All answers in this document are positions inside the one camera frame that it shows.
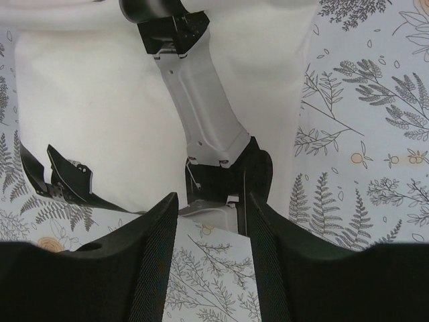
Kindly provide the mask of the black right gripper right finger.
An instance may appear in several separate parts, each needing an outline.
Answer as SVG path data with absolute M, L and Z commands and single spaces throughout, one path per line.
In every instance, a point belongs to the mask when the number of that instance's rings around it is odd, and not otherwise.
M 246 199 L 247 233 L 264 321 L 427 321 L 428 245 L 355 252 Z

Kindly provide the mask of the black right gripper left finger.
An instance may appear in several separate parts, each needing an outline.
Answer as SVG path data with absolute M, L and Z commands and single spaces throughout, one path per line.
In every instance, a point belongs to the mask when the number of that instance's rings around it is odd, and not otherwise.
M 2 321 L 161 321 L 178 196 L 74 251 L 1 243 Z

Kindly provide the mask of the white t-shirt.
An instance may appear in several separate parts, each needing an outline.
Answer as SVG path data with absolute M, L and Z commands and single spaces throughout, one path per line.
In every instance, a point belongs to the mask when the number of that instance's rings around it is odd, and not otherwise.
M 244 233 L 286 214 L 317 1 L 2 1 L 16 30 L 19 160 L 46 201 Z

